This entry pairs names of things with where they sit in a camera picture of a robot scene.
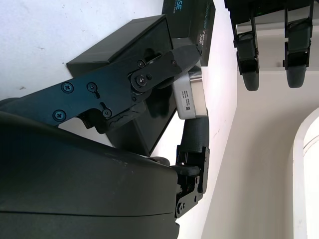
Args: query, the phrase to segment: white wall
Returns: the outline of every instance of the white wall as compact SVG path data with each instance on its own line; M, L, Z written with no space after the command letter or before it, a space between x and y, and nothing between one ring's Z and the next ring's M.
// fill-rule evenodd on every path
M248 92L238 77L238 106L203 239L282 239L285 172L296 132L319 106L319 74L290 89L285 72L263 72Z

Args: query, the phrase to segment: white surface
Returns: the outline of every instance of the white surface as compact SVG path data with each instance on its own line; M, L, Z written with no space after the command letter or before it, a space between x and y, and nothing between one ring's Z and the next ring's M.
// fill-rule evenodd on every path
M315 168L317 164L312 165L312 170L310 171L309 162L306 163L305 146L311 141L309 135L314 133L314 122L316 122L319 117L319 109L313 111L300 125L294 143L291 149L291 153L288 158L287 164L287 174L286 174L286 187L287 195L285 198L285 203L288 205L286 207L286 232L288 237L287 239L317 239L316 228L318 223L316 223L316 206L318 207L318 200L315 201L315 198L311 198L309 192L315 185L315 188L318 189L318 181L311 181L312 172L318 176L318 168ZM311 219L310 227L308 227L308 219Z
M256 92L239 77L202 239L292 239L285 225L287 159L299 126L319 107L318 76L308 72L302 88L290 89L285 72L261 73Z
M319 118L309 127L304 139L305 197L308 239L319 238Z
M162 0L1 0L0 100L22 97L69 79L65 63L134 18L161 13ZM236 109L236 57L228 11L215 0L209 67L203 69L210 115L208 189L198 206L177 220L180 239L199 239ZM109 144L74 119L62 128ZM154 155L175 163L183 121L175 115Z

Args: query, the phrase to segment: black plastic cover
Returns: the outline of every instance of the black plastic cover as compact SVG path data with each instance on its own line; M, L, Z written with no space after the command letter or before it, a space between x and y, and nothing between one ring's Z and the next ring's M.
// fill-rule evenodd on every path
M173 169L3 112L0 138L1 239L176 238Z

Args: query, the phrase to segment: screw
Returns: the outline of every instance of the screw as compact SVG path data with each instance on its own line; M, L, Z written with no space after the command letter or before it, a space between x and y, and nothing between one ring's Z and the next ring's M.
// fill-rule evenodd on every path
M61 90L64 92L64 93L72 93L73 92L73 85L69 82L64 82L62 85L61 85Z
M86 88L90 91L90 92L96 92L96 90L98 89L98 87L93 83L89 83Z
M138 60L138 66L139 66L140 68L145 67L144 61Z
M105 118L109 119L112 116L112 112L109 109L105 109L102 111L102 114Z
M146 79L148 79L150 81L152 79L152 75L151 74L147 74L146 75Z
M53 112L53 119L58 122L64 121L66 118L66 113L62 110L57 110Z
M144 76L142 76L142 75L136 77L136 82L139 86L142 86L142 87L146 85L146 80L145 80Z
M179 214L181 214L181 211L183 211L183 205L182 205L182 203L180 203L180 204L178 205L178 208L177 208L177 212L178 212Z

